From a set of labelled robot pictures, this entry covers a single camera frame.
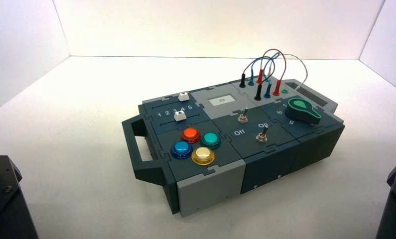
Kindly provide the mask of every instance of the white wall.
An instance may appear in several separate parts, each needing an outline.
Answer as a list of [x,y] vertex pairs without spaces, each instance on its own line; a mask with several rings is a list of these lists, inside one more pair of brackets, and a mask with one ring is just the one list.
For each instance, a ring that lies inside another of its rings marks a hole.
[[0,0],[0,106],[68,56],[52,0]]
[[55,0],[72,55],[358,59],[384,0]]
[[386,0],[361,61],[396,86],[396,0]]

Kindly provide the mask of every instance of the control panel box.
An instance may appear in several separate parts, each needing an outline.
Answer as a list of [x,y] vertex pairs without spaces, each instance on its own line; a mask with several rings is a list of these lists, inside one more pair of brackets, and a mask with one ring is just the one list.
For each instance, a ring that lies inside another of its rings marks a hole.
[[237,80],[143,101],[122,123],[136,178],[161,185],[184,217],[330,156],[344,129],[337,103],[298,85],[256,100],[257,86]]

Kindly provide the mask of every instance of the carrying handle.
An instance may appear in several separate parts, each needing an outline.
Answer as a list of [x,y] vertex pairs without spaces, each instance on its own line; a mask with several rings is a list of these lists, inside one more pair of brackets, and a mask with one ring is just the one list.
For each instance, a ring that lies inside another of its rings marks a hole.
[[[125,132],[125,138],[128,144],[128,150],[135,177],[139,180],[153,184],[165,185],[167,182],[165,174],[168,172],[168,165],[166,162],[167,160],[159,159],[152,161],[142,161],[142,157],[140,156],[135,136],[150,137],[148,140],[151,142],[158,142],[155,134],[148,132],[142,116],[138,115],[130,118],[122,122],[122,126]],[[156,152],[153,148],[150,148],[149,151],[156,155]]]

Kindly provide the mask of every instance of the gold push button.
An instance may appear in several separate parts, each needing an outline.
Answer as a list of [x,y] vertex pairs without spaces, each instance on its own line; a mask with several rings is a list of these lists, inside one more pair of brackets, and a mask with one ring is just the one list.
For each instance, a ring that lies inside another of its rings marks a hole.
[[198,165],[210,165],[215,160],[215,154],[207,147],[199,147],[192,153],[192,161]]

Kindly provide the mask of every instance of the bolt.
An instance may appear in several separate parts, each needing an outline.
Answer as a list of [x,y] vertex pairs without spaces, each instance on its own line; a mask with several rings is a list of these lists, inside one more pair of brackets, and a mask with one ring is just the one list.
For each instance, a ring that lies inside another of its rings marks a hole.
[[3,188],[2,192],[3,192],[3,193],[9,193],[9,192],[11,192],[12,190],[13,190],[13,186],[8,185],[8,186],[6,186],[6,187]]

